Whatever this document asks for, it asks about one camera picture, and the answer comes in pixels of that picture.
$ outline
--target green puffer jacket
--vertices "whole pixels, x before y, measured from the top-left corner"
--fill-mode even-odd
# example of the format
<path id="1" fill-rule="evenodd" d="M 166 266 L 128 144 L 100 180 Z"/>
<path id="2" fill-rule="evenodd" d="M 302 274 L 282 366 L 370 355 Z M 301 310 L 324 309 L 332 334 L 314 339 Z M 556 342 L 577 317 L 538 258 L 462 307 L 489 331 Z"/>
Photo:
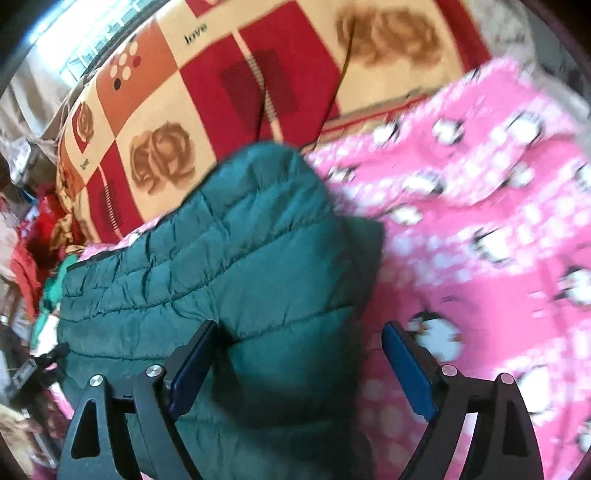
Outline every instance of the green puffer jacket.
<path id="1" fill-rule="evenodd" d="M 212 319 L 226 347 L 177 422 L 204 479 L 351 478 L 356 320 L 382 234 L 337 216 L 295 151 L 236 153 L 133 245 L 70 267 L 58 327 L 72 350 L 66 397 L 75 405 L 92 375 L 162 362 Z M 128 426 L 151 474 L 137 420 Z"/>

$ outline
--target penguin print blanket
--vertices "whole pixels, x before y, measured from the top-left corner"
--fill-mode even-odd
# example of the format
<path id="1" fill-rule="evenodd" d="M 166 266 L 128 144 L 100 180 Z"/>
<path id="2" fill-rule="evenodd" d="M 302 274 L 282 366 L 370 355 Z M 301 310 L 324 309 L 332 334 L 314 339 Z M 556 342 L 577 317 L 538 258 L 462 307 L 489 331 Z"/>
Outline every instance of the penguin print blanket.
<path id="1" fill-rule="evenodd" d="M 396 122 L 308 155 L 340 210 L 386 229 L 358 399 L 376 479 L 398 477 L 425 429 L 381 351 L 392 319 L 466 375 L 517 379 L 547 479 L 568 478 L 589 449 L 591 167 L 576 135 L 501 58 Z"/>

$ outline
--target window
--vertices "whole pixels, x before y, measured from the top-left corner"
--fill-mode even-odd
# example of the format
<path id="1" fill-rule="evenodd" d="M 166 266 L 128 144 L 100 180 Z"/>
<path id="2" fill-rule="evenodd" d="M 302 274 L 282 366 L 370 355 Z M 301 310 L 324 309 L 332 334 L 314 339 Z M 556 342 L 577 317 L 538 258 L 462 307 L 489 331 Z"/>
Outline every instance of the window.
<path id="1" fill-rule="evenodd" d="M 113 36 L 152 0 L 76 0 L 36 41 L 41 57 L 70 86 Z M 41 22 L 37 30 L 46 25 Z"/>

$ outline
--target brown rose print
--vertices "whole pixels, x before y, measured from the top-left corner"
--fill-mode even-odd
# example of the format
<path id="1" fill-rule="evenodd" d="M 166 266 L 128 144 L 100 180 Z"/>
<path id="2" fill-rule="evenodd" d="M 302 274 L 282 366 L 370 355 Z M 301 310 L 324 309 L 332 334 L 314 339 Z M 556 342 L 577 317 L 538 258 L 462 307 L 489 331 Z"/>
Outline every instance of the brown rose print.
<path id="1" fill-rule="evenodd" d="M 195 175 L 193 143 L 178 123 L 166 122 L 154 132 L 134 137 L 129 156 L 131 177 L 148 195 L 161 192 L 168 182 L 184 188 Z"/>
<path id="2" fill-rule="evenodd" d="M 78 131 L 80 139 L 84 143 L 89 143 L 95 134 L 92 110 L 90 110 L 90 107 L 86 102 L 82 102 L 80 106 L 80 115 L 76 122 L 76 130 Z"/>
<path id="3" fill-rule="evenodd" d="M 351 59 L 367 66 L 408 58 L 415 66 L 433 67 L 441 60 L 441 41 L 433 23 L 406 8 L 350 5 L 339 12 L 336 27 L 340 45 L 348 49 L 350 44 Z"/>

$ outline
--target silver screw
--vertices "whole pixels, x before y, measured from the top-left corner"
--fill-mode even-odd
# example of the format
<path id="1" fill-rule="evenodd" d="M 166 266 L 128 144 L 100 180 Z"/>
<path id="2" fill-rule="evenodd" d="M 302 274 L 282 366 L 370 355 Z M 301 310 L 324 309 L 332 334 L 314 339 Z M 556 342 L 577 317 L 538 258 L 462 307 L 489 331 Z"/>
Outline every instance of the silver screw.
<path id="1" fill-rule="evenodd" d="M 511 385 L 515 381 L 515 378 L 509 374 L 501 374 L 501 381 L 507 385 Z"/>
<path id="2" fill-rule="evenodd" d="M 453 365 L 443 365 L 441 372 L 446 377 L 455 377 L 457 375 L 457 368 Z"/>
<path id="3" fill-rule="evenodd" d="M 162 373 L 162 367 L 160 365 L 151 365 L 146 370 L 146 375 L 151 378 L 157 377 Z"/>
<path id="4" fill-rule="evenodd" d="M 91 387 L 98 387 L 101 383 L 103 383 L 103 376 L 102 375 L 95 375 L 90 379 L 90 386 Z"/>

